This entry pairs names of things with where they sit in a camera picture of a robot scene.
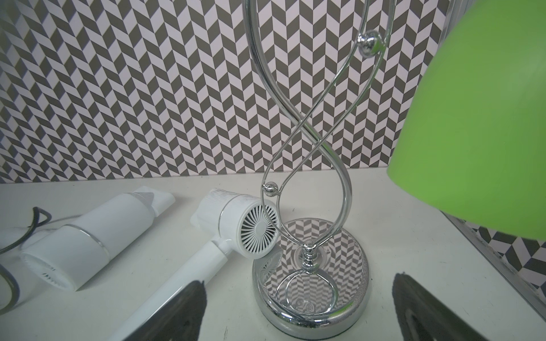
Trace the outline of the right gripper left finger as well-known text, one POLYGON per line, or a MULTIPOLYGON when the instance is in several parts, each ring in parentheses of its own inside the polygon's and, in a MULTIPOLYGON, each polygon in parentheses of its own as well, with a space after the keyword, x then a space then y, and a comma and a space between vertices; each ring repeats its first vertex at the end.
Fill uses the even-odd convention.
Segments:
POLYGON ((203 281, 192 281, 124 340, 198 340, 207 306, 203 281))

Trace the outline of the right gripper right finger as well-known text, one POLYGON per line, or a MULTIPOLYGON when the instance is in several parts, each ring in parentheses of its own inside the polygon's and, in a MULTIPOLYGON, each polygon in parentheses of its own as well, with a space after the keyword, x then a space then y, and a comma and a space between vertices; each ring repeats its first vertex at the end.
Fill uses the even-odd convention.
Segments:
POLYGON ((396 274, 392 297, 404 340, 485 340, 407 274, 396 274))

